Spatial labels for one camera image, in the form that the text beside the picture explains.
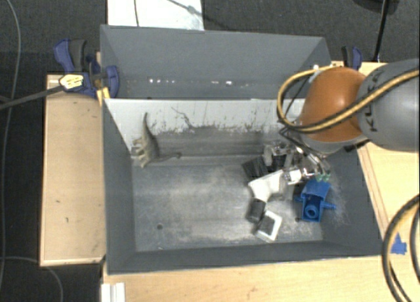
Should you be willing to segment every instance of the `gray bin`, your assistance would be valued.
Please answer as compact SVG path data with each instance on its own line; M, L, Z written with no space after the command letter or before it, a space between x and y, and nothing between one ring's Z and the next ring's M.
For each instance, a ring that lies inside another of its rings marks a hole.
M251 192L242 164L279 138L282 82L330 63L322 38L103 26L101 56L121 75L119 98L103 107L110 274L380 254L356 152L329 157L327 200L337 210L324 211L321 223L297 222L300 203L270 202L283 223L266 244L245 219ZM180 159L144 169L132 159L146 112L161 153Z

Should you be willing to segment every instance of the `microphone stand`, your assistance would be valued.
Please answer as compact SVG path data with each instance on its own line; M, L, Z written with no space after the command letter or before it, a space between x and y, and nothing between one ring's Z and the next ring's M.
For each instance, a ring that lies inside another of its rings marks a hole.
M382 4L382 17L381 17L381 26L379 27L378 39L376 42L375 54L373 55L372 61L379 61L379 49L381 48L383 30L385 28L385 23L387 21L388 9L389 9L390 0L383 0Z

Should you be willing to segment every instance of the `white cable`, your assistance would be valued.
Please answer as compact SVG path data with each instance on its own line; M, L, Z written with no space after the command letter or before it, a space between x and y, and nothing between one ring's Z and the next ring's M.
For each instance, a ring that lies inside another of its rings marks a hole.
M10 99L14 99L16 94L16 85L18 83L18 73L20 65L20 53L22 52L22 38L20 36L20 26L19 20L16 15L16 11L10 0L6 0L9 5L10 10L12 11L14 22L16 23L16 31L18 32L18 56L16 58L16 66L14 69L14 77L12 83L12 92L10 94ZM5 215L5 174L6 174L6 149L7 149L7 139L9 135L9 128L11 124L12 117L12 108L8 109L6 126L5 126L5 136L3 138L3 151L1 154L1 180L0 180L0 209L1 209L1 264L0 264L0 291L3 284L3 276L5 273L5 257L6 257L6 215Z
M27 262L35 263L36 265L38 265L38 262L35 259L31 259L30 257L5 257L5 259L27 261ZM47 269L57 281L58 287L60 288L60 302L64 302L64 290L63 290L63 284L60 278L58 277L57 273L55 273L55 271L53 271L50 267L44 267L44 268Z
M16 15L16 11L13 7L13 4L10 0L6 0L10 10L12 11L12 15L14 18L14 22L16 23L16 31L18 33L18 56L16 58L16 66L14 69L14 77L13 77L13 83L12 83L12 91L10 94L10 99L13 100L14 96L16 94L16 86L18 83L18 74L19 74L19 66L20 66L20 55L22 53L22 37L20 33L20 26L19 26L19 20ZM30 259L27 257L7 257L6 256L6 216L5 216L5 174L6 174L6 149L7 149L7 141L8 141L8 135L9 135L9 129L10 129L10 123L11 123L11 117L12 117L12 107L8 109L7 112L7 118L6 118L6 126L5 126L5 136L3 138L3 151L1 154L1 174L0 174L0 210L1 210L1 264L0 264L0 291L1 287L3 285L3 277L5 273L5 261L6 260L19 260L19 261L28 261L31 263L37 264L37 261L34 259ZM60 278L58 275L50 269L49 267L46 267L46 269L54 276L56 279L58 286L60 288L60 302L64 302L64 291L63 286L61 283Z

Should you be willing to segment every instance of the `wooden table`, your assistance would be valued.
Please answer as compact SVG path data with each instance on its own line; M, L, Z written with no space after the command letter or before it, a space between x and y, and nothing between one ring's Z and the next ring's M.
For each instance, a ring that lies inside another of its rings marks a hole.
M361 71L378 65L364 63ZM49 76L48 87L57 78ZM41 266L98 263L106 252L100 106L91 98L58 93L47 98L45 119ZM373 144L358 153L384 233L396 211L419 192L418 154ZM406 242L407 229L401 233ZM395 260L409 295L420 297L409 254ZM103 282L124 282L128 302L393 301L380 257L117 276L104 268Z

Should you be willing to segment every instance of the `blue object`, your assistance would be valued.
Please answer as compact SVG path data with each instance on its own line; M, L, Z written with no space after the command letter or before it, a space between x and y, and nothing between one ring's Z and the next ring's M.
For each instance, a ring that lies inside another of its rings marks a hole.
M318 182L316 179L310 179L306 183L301 195L295 197L296 202L303 203L302 220L319 223L324 209L336 208L334 204L325 201L330 187L329 183Z
M391 247L391 253L405 255L407 253L407 243L401 241L400 234L395 236L394 244Z
M362 52L357 47L353 47L352 52L353 52L352 69L359 70L363 62Z
M83 61L83 48L85 41L75 41L75 45L73 47L70 46L72 41L70 39L62 39L54 46L54 57L55 60L63 67L64 72L66 74L72 74L76 71L75 63L73 62L72 58L80 59L79 62ZM94 56L88 55L86 56L86 61L89 63L90 73L92 76L89 75L88 72L78 72L83 76L83 84L82 86L77 86L73 88L65 88L63 86L63 90L65 92L73 92L73 93L80 93L83 95L87 95L88 97L96 98L96 91L98 90L95 86L93 86L93 80L96 77L104 77L108 78L108 88L110 90L110 96L115 98L118 94L119 89L119 76L116 66L107 66L106 73L100 73L100 65L95 60Z

